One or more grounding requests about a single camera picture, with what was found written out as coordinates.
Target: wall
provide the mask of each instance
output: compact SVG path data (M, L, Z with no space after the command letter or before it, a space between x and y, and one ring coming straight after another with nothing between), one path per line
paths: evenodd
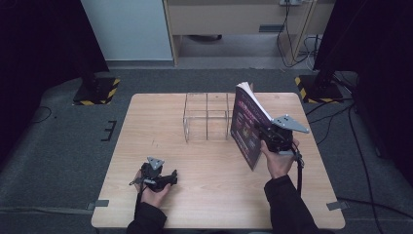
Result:
M162 0L81 0L106 60L172 60Z

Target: hand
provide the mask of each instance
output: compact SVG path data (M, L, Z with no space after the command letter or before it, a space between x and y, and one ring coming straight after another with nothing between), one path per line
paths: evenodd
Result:
M294 147L300 143L294 139ZM267 167L270 172L271 178L278 178L286 176L291 169L294 162L294 155L280 155L278 153L271 152L265 140L261 140L261 152L263 152L267 158Z
M141 171L139 170L134 178L141 177ZM167 194L170 191L170 183L165 186L165 188L162 191L159 192L154 192L150 188L148 188L145 184L143 184L143 193L142 193L142 198L140 199L140 202L147 203L151 206L154 206L156 208L160 208L162 205L162 202L164 198L167 196ZM140 184L134 184L134 187L136 188L137 192L140 191Z

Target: sleeve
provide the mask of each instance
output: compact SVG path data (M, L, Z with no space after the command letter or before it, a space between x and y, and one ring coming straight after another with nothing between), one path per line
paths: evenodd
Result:
M271 179L265 184L264 190L270 203L274 233L319 233L312 215L288 175Z
M134 220L129 224L128 234L161 234L167 217L158 208L147 203L136 204Z

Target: book cover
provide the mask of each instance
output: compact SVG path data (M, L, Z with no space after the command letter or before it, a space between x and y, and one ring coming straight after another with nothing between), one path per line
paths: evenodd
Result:
M230 132L252 170L261 154L261 140L255 125L269 128L271 121L271 116L256 99L248 83L239 84L236 87Z

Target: metal bracket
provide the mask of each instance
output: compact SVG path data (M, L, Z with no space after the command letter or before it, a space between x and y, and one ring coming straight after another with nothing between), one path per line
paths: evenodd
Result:
M165 163L165 161L153 157L148 157L148 162L153 170L158 170Z
M108 206L109 206L109 200L97 200L95 202L88 203L86 206L86 210L94 211L94 208L96 207L108 207Z
M309 133L309 129L306 129L300 123L295 121L293 118L289 117L289 115L283 115L281 117L275 118L272 120L272 123L279 126L282 129L292 130L301 132L304 134Z
M329 211L334 211L337 209L345 210L350 207L349 204L347 204L346 202L332 202L332 203L327 203L326 205Z

